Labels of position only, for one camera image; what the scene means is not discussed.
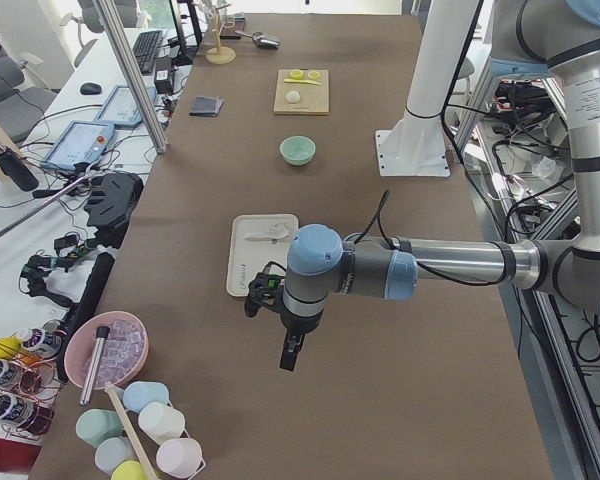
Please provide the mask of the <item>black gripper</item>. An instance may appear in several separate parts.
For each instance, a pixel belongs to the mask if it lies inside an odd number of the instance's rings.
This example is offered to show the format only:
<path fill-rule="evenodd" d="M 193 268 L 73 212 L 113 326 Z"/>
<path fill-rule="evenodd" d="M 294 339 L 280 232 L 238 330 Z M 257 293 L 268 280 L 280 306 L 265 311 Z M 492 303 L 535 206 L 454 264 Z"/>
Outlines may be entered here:
<path fill-rule="evenodd" d="M 321 313 L 304 317 L 288 311 L 284 311 L 280 315 L 281 322 L 286 329 L 279 364 L 281 369 L 286 371 L 293 371 L 295 369 L 304 343 L 304 337 L 318 327 L 321 317 Z"/>

